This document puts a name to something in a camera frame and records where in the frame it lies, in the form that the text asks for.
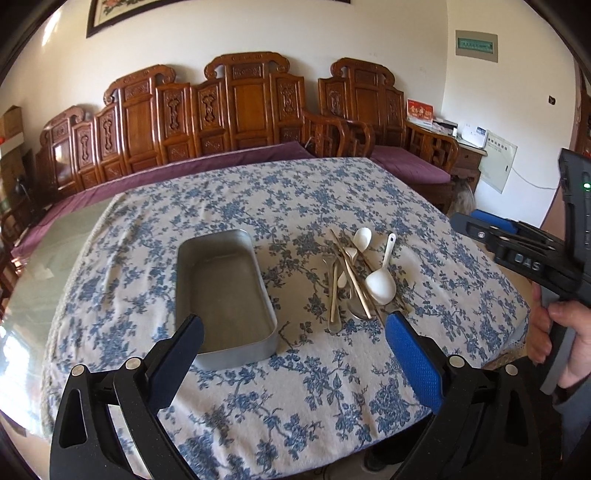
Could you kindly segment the person's right hand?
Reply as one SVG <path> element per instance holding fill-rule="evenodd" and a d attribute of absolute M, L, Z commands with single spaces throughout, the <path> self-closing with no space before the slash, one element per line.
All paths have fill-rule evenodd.
<path fill-rule="evenodd" d="M 557 302 L 545 308 L 541 304 L 541 288 L 533 283 L 529 328 L 526 340 L 528 357 L 543 363 L 551 353 L 549 332 L 552 325 L 560 324 L 573 328 L 576 337 L 570 352 L 568 363 L 557 385 L 568 389 L 584 381 L 590 375 L 590 309 L 576 301 Z"/>

